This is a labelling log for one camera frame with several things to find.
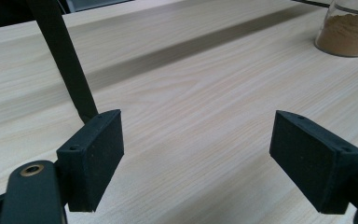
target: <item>black strap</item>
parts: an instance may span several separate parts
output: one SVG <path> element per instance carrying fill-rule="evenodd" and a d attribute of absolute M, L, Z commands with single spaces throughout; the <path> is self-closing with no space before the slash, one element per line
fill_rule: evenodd
<path fill-rule="evenodd" d="M 55 0 L 27 0 L 84 123 L 98 115 L 90 87 Z"/>

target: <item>light wood surface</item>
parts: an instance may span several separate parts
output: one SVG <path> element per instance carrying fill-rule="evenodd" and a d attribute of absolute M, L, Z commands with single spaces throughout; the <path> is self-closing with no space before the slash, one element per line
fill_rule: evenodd
<path fill-rule="evenodd" d="M 358 58 L 317 50 L 325 8 L 286 0 L 137 0 L 64 16 L 125 156 L 70 223 L 351 223 L 320 215 L 269 155 L 275 110 L 358 146 Z M 82 126 L 36 23 L 0 28 L 0 193 Z"/>

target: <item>glass jar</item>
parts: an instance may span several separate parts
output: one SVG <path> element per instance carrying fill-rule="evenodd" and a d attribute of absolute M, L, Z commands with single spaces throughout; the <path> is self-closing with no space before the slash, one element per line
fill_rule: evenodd
<path fill-rule="evenodd" d="M 358 0 L 333 0 L 315 46 L 329 54 L 358 57 Z"/>

